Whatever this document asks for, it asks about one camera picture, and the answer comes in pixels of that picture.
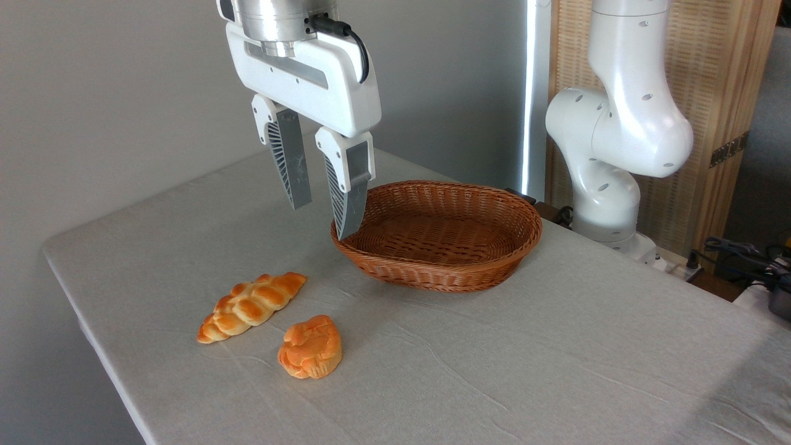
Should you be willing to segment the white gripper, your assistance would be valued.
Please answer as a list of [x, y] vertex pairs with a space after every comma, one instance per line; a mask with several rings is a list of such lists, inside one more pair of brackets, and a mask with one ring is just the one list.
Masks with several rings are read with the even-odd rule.
[[324, 154], [337, 237], [355, 234], [365, 213], [368, 183], [376, 178], [368, 130], [381, 121], [382, 112], [374, 68], [359, 82], [362, 55], [349, 38], [320, 33], [296, 42], [294, 55], [286, 58], [266, 54], [234, 23], [227, 23], [226, 36], [240, 81], [259, 93], [252, 99], [255, 127], [260, 142], [271, 150], [292, 208], [313, 200], [300, 114], [325, 126], [315, 141]]

